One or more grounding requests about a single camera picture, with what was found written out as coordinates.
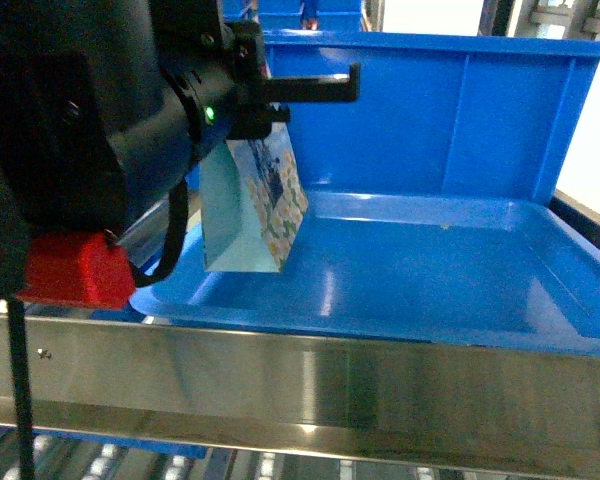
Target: metal frame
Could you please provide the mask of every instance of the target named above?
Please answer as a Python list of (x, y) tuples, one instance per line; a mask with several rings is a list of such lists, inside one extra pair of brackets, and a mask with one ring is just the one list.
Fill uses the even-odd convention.
[[(600, 358), (35, 317), (28, 331), (39, 428), (600, 478)], [(9, 378), (0, 316), (0, 425)]]
[(576, 0), (571, 8), (543, 7), (540, 0), (520, 0), (516, 37), (536, 37), (542, 24), (565, 27), (564, 39), (593, 40), (600, 34), (600, 0)]
[(600, 250), (600, 214), (560, 191), (549, 208)]

